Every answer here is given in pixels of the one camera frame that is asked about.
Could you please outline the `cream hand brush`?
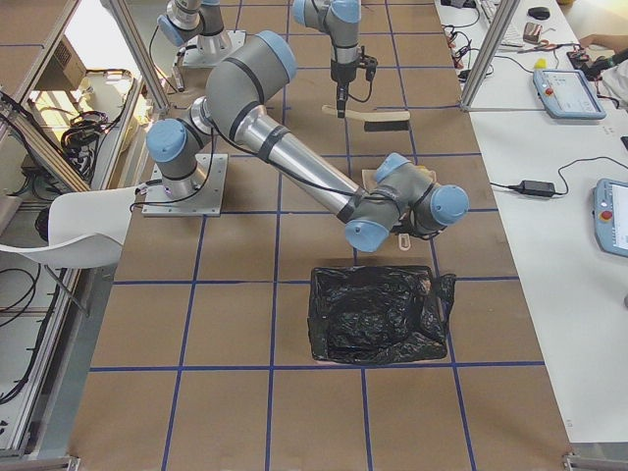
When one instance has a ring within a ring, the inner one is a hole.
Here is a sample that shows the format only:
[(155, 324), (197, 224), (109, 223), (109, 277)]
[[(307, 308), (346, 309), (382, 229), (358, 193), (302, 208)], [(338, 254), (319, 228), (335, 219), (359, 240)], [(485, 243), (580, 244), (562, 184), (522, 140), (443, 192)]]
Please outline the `cream hand brush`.
[(323, 105), (322, 112), (337, 118), (360, 122), (366, 132), (408, 131), (410, 128), (411, 115), (408, 111), (360, 112), (346, 109), (340, 112), (331, 105)]

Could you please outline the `cream plastic dustpan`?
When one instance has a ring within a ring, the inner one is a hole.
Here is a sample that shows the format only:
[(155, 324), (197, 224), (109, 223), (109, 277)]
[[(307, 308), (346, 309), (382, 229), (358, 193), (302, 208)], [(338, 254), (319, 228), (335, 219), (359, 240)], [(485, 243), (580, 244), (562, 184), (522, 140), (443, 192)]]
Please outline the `cream plastic dustpan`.
[[(442, 227), (431, 209), (432, 197), (440, 187), (433, 171), (410, 163), (391, 171), (381, 166), (377, 170), (363, 170), (362, 181), (372, 195), (389, 196), (394, 200), (401, 212), (394, 225), (405, 215), (412, 215), (426, 229)], [(411, 239), (409, 235), (397, 235), (398, 249), (408, 251)]]

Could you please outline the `bin with black bag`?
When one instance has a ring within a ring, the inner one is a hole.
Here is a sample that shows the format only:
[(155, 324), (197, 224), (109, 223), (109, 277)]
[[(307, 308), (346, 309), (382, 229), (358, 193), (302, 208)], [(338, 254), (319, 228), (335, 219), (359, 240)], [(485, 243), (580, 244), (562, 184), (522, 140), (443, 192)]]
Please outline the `bin with black bag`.
[(428, 266), (313, 269), (312, 357), (359, 366), (445, 358), (456, 281), (454, 274), (434, 276)]

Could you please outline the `black power adapter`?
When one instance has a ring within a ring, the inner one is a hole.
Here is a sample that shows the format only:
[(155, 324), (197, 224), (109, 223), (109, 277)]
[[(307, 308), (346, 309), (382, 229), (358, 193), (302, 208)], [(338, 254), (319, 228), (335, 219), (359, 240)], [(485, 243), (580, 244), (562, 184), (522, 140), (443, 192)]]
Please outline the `black power adapter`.
[(525, 195), (553, 197), (556, 195), (554, 183), (524, 180), (519, 185), (519, 192)]

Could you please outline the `blue teach pendant lower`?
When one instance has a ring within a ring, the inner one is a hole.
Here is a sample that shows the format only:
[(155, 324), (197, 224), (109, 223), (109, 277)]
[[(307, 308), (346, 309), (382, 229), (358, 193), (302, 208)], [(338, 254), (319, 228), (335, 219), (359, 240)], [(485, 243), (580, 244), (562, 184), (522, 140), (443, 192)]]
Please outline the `blue teach pendant lower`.
[(594, 233), (604, 252), (627, 257), (627, 183), (600, 179), (593, 189)]

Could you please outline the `blue teach pendant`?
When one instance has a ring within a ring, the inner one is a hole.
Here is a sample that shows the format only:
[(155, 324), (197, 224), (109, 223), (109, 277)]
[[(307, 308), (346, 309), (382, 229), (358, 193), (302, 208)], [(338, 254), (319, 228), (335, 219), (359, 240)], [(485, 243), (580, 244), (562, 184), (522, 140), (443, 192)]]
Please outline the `blue teach pendant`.
[(582, 71), (537, 69), (533, 85), (545, 110), (555, 119), (601, 120), (606, 116)]
[(627, 257), (627, 183), (600, 179), (593, 189), (594, 233), (604, 252)]

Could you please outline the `blue teach pendant upper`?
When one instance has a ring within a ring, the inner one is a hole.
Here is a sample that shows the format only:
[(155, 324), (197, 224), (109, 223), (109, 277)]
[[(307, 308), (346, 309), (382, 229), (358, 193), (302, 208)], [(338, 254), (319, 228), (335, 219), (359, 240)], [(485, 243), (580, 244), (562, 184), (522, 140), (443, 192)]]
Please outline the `blue teach pendant upper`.
[(606, 116), (582, 71), (537, 69), (533, 85), (545, 110), (555, 119), (601, 120)]

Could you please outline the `black computer mouse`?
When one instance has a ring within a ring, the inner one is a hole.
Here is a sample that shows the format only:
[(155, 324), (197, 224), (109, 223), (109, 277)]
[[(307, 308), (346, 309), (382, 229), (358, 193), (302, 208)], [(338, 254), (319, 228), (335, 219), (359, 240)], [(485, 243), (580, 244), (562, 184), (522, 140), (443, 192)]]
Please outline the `black computer mouse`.
[(550, 17), (550, 9), (543, 6), (532, 7), (527, 10), (527, 16), (537, 21), (544, 21)]

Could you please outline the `white plastic chair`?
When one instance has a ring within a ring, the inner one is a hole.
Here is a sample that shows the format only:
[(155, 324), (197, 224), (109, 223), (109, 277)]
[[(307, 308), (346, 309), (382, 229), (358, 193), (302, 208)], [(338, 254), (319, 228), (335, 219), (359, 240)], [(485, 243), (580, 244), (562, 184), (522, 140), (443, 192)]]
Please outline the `white plastic chair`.
[(94, 269), (116, 266), (121, 258), (135, 202), (133, 186), (70, 192), (58, 196), (49, 208), (48, 244), (1, 250), (19, 254), (55, 269)]

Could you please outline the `aluminium frame post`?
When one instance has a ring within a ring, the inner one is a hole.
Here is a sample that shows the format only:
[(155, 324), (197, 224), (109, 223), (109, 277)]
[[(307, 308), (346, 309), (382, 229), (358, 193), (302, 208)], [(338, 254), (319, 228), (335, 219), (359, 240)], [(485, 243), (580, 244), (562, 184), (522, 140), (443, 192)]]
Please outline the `aluminium frame post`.
[(497, 47), (501, 44), (518, 5), (518, 0), (503, 0), (497, 7), (493, 21), (484, 37), (480, 52), (462, 89), (460, 97), (460, 108), (462, 111), (469, 112), (471, 110), (473, 101), (497, 53)]

